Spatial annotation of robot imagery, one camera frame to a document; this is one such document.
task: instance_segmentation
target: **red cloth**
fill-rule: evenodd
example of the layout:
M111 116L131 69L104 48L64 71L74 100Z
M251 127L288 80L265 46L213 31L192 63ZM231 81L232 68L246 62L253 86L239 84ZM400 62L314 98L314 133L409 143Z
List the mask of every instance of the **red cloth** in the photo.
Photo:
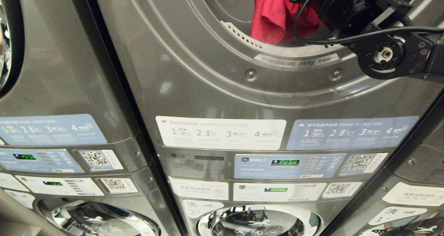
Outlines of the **red cloth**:
M292 25L301 7L289 0L254 0L251 37L268 44L293 42ZM316 12L306 7L299 18L298 35L313 34L321 25Z

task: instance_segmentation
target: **stacked washer dryer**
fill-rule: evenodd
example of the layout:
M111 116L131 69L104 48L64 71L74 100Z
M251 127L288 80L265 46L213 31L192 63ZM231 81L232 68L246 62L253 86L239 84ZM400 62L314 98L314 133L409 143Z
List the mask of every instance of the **stacked washer dryer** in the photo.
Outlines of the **stacked washer dryer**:
M444 99L325 235L444 233Z
M253 0L98 2L191 235L320 234L443 87L254 40Z
M2 7L0 187L68 235L181 235L87 0Z

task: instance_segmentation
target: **digital display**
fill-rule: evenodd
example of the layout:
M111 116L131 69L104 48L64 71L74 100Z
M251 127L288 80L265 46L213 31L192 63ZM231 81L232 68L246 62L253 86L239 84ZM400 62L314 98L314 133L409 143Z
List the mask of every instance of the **digital display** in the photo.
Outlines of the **digital display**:
M272 160L272 166L298 166L300 160Z
M49 186L62 186L61 182L43 181L43 183Z
M287 187L266 187L265 192L286 192L288 190Z
M14 157L19 160L36 160L33 155L14 154Z

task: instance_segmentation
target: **blue label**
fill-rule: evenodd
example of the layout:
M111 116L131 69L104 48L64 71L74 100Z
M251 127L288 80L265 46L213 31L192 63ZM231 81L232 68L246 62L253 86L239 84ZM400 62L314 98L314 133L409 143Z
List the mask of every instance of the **blue label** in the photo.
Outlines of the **blue label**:
M372 149L397 146L418 116L369 119L300 119L288 150Z
M105 144L89 114L0 117L0 137L14 146Z
M331 178L346 154L248 155L234 157L236 179Z
M84 173L66 149L0 149L6 170L38 173Z

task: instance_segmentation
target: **qr code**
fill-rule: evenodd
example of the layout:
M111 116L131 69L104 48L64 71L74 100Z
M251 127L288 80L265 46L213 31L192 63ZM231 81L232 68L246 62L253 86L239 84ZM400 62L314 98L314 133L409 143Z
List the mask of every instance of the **qr code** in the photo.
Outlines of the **qr code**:
M126 189L121 179L102 179L108 189Z
M80 151L83 158L92 166L109 166L106 157L100 151Z
M342 169L344 170L364 170L371 162L373 155L352 155L347 160Z
M344 194L350 186L350 183L332 183L324 194Z

